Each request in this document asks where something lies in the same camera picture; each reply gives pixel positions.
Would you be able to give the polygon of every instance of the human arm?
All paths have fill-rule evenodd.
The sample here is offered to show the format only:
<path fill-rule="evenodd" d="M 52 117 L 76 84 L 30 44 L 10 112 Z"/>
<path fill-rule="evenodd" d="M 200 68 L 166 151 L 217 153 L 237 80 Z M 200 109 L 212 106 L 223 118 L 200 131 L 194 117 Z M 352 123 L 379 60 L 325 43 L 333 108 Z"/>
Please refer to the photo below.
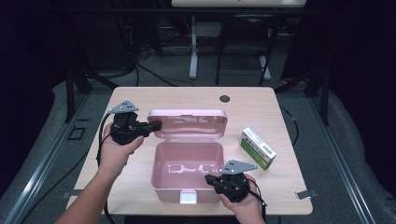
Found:
<path fill-rule="evenodd" d="M 255 181 L 250 175 L 245 176 L 247 179 Z M 248 181 L 250 190 L 257 193 L 256 186 L 252 181 Z M 233 211 L 235 217 L 241 224 L 265 224 L 264 219 L 262 218 L 261 203 L 252 194 L 249 193 L 240 203 L 230 202 L 224 194 L 220 194 L 220 200 L 225 207 Z"/>
<path fill-rule="evenodd" d="M 110 125 L 105 127 L 104 137 L 110 134 Z M 114 181 L 143 141 L 144 137 L 139 136 L 132 143 L 121 146 L 111 136 L 107 137 L 102 144 L 101 163 L 95 176 L 56 223 L 98 223 Z"/>

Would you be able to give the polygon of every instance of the box lid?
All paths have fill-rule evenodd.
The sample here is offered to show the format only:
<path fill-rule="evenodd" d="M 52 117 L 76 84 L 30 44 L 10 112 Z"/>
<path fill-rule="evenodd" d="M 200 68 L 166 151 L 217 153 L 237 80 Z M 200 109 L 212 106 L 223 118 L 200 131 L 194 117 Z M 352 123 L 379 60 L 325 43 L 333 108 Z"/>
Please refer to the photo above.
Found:
<path fill-rule="evenodd" d="M 154 133 L 159 138 L 215 139 L 224 136 L 228 119 L 219 109 L 154 109 L 148 121 L 154 120 L 163 122 L 162 129 Z"/>

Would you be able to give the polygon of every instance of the gray carpet floor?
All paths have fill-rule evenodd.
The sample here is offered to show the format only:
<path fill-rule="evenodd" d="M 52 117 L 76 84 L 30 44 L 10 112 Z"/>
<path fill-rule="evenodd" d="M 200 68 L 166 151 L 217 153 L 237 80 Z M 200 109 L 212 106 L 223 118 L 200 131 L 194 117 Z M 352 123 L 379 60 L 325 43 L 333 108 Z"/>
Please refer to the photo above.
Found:
<path fill-rule="evenodd" d="M 211 39 L 202 43 L 199 51 L 198 78 L 189 79 L 190 52 L 176 54 L 171 49 L 166 49 L 164 57 L 155 53 L 140 63 L 160 76 L 168 77 L 170 82 L 180 86 L 214 86 L 216 71 L 216 55 L 213 53 Z M 270 62 L 272 79 L 263 86 L 276 88 L 282 84 L 280 74 L 285 62 L 291 39 L 280 37 L 276 43 L 274 57 Z M 248 77 L 221 77 L 220 86 L 257 86 L 259 76 Z M 134 86 L 136 71 L 132 74 L 111 79 L 121 86 Z M 68 130 L 65 139 L 60 145 L 60 152 L 54 161 L 50 172 L 45 178 L 40 190 L 34 195 L 32 204 L 38 206 L 29 214 L 25 223 L 52 223 L 64 211 L 67 204 L 66 192 L 73 189 L 82 163 L 73 170 L 67 178 L 59 183 L 42 201 L 39 201 L 45 192 L 64 176 L 78 161 L 83 158 L 86 150 L 91 146 L 92 139 L 99 126 L 111 90 L 103 84 L 90 80 L 93 91 L 89 96 L 81 95 L 76 91 L 77 98 L 85 104 L 78 111 L 76 118 L 71 123 L 72 128 L 84 130 L 81 133 Z M 165 83 L 150 73 L 139 70 L 139 86 L 167 86 Z M 299 161 L 305 184 L 308 189 L 315 189 L 318 196 L 312 199 L 313 213 L 308 216 L 268 217 L 268 223 L 362 223 L 355 204 L 350 198 L 345 182 L 334 162 L 331 144 L 323 132 L 320 120 L 316 119 L 317 109 L 310 104 L 316 99 L 305 98 L 301 92 L 304 84 L 299 84 L 293 90 L 278 94 L 279 105 L 284 107 L 294 117 L 297 128 L 290 115 L 283 111 L 286 126 L 293 141 L 298 134 L 294 150 Z M 31 153 L 26 159 L 22 169 L 14 179 L 6 194 L 0 201 L 0 222 L 5 223 L 10 218 L 9 214 L 15 203 L 20 199 L 23 190 L 48 151 L 64 129 L 66 118 L 65 85 L 61 83 L 53 89 L 56 94 L 55 104 L 49 115 L 48 121 L 38 137 Z M 357 185 L 360 187 L 367 206 L 376 223 L 396 223 L 396 206 L 391 197 L 377 182 L 373 172 L 364 160 L 364 146 L 361 142 L 359 131 L 352 119 L 345 111 L 338 98 L 331 94 L 329 103 L 329 122 L 334 138 L 341 148 Z M 113 216 L 116 223 L 123 223 L 124 217 Z"/>

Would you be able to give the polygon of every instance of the right hand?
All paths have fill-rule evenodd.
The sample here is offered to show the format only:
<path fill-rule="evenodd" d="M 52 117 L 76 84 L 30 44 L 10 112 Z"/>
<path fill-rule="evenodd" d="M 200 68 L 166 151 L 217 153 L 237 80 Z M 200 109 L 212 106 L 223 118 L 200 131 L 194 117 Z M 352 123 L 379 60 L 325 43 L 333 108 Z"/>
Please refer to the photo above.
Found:
<path fill-rule="evenodd" d="M 255 181 L 250 175 L 245 175 L 247 179 Z M 252 181 L 249 181 L 250 190 L 257 193 L 256 186 Z M 235 217 L 241 224 L 262 224 L 265 223 L 262 219 L 262 205 L 260 201 L 252 194 L 248 194 L 247 197 L 240 203 L 232 203 L 224 195 L 220 194 L 220 200 L 225 207 L 235 213 Z"/>

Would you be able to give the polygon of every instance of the human hand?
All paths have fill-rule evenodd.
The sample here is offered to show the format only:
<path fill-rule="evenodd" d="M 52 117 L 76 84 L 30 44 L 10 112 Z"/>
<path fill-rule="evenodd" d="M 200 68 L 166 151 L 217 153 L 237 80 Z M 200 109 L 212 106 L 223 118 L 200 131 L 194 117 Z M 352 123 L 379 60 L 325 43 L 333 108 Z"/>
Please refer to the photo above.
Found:
<path fill-rule="evenodd" d="M 247 179 L 255 181 L 254 178 L 250 175 L 245 175 Z M 257 189 L 255 184 L 248 180 L 250 190 L 257 193 Z M 240 203 L 232 203 L 230 200 L 224 195 L 220 194 L 220 200 L 224 204 L 225 207 L 233 211 L 235 217 L 242 224 L 261 224 L 265 223 L 262 219 L 262 206 L 261 202 L 254 197 L 252 194 L 248 194 L 247 197 L 242 200 Z"/>
<path fill-rule="evenodd" d="M 105 175 L 109 178 L 116 179 L 122 172 L 123 167 L 127 164 L 130 155 L 134 154 L 144 141 L 143 136 L 137 137 L 132 143 L 121 146 L 113 141 L 110 134 L 112 123 L 105 127 L 104 140 L 102 144 L 101 161 L 98 174 Z"/>

